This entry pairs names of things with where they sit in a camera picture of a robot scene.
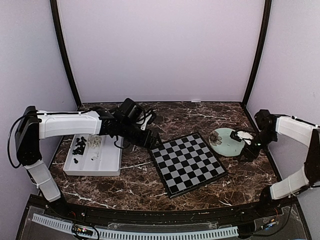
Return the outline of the black and grey chessboard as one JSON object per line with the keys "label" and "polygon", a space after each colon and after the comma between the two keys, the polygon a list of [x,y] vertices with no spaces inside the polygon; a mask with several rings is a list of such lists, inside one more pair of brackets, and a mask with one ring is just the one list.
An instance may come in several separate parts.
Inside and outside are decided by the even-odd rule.
{"label": "black and grey chessboard", "polygon": [[148,153],[170,199],[228,175],[225,166],[198,132],[165,141]]}

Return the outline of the white plastic parts tray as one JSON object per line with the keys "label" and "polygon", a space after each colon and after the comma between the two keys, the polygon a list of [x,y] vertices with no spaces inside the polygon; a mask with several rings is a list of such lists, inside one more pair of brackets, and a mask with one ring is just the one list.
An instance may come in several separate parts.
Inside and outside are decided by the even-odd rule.
{"label": "white plastic parts tray", "polygon": [[65,160],[68,176],[118,176],[121,172],[123,138],[76,134]]}

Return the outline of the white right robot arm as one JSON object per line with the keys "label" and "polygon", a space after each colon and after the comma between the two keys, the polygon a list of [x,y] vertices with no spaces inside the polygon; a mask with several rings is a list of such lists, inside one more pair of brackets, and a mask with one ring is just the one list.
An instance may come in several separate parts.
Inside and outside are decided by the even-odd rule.
{"label": "white right robot arm", "polygon": [[295,116],[272,114],[267,109],[259,110],[254,118],[259,133],[244,145],[242,157],[252,162],[270,143],[288,138],[281,140],[284,152],[276,148],[275,155],[284,157],[287,164],[295,164],[289,167],[293,173],[262,190],[255,213],[266,217],[274,210],[274,202],[320,186],[320,127]]}

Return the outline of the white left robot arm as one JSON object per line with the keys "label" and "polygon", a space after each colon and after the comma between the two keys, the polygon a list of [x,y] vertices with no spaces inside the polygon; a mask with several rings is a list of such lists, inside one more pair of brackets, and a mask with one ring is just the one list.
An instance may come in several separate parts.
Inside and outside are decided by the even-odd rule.
{"label": "white left robot arm", "polygon": [[153,110],[145,111],[136,103],[123,103],[111,110],[91,108],[87,111],[49,112],[28,106],[22,117],[14,123],[16,158],[23,166],[51,210],[60,218],[67,218],[70,206],[42,161],[40,140],[66,135],[98,135],[122,137],[131,145],[152,149],[160,143],[159,135],[142,129],[156,118]]}

